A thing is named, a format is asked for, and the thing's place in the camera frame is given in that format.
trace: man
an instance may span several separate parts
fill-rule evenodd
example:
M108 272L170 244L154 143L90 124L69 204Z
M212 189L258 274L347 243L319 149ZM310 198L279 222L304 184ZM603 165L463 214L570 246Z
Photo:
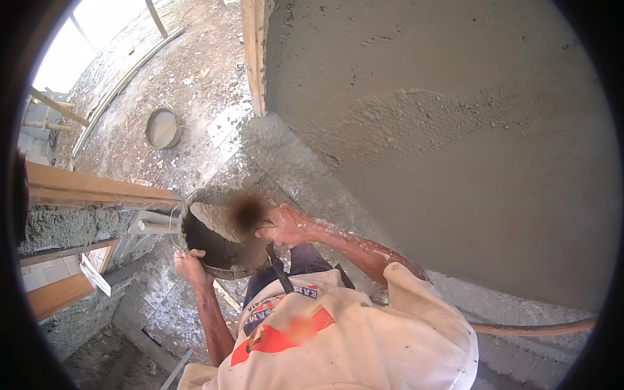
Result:
M199 262L204 251L176 253L188 280L216 367L188 364L179 389L453 389L469 390L477 340L462 315L443 302L419 270L396 252L339 231L282 205L256 236L291 248L286 294L272 268L252 276L238 337L231 336ZM309 244L338 250L388 287L382 307L345 288L339 270Z

